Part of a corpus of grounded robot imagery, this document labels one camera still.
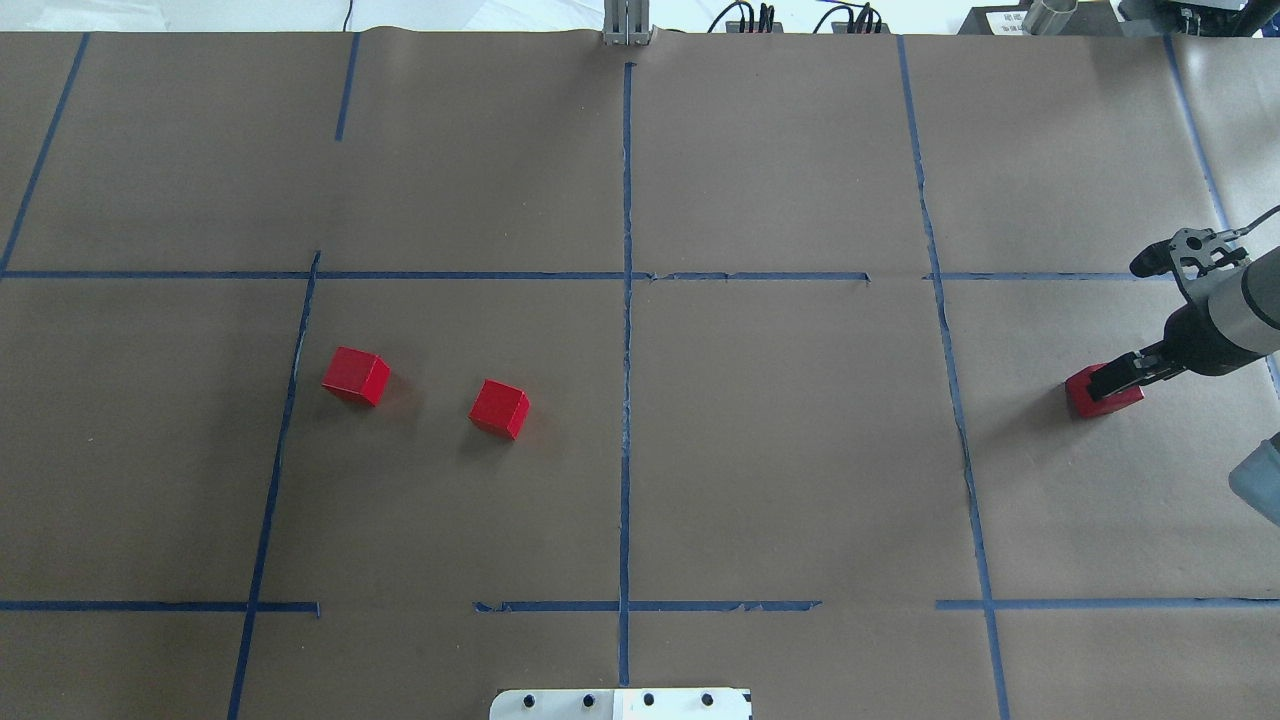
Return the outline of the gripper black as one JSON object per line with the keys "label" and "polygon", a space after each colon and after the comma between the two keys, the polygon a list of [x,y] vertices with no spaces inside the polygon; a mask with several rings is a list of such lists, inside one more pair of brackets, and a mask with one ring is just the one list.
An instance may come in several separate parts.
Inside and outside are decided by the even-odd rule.
{"label": "gripper black", "polygon": [[1092,401],[1149,386],[1184,372],[1225,375],[1242,366],[1242,350],[1226,341],[1194,304],[1184,304],[1164,324],[1155,352],[1128,352],[1088,372]]}

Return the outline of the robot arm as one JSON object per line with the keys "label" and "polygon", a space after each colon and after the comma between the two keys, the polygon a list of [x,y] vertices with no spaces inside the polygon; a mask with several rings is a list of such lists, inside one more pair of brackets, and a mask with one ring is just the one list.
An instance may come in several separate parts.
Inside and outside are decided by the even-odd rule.
{"label": "robot arm", "polygon": [[1116,413],[1140,401],[1143,387],[1184,372],[1219,377],[1265,360],[1279,347],[1279,256],[1178,277],[1185,299],[1156,343],[1106,364],[1085,366],[1066,380],[1078,416]]}

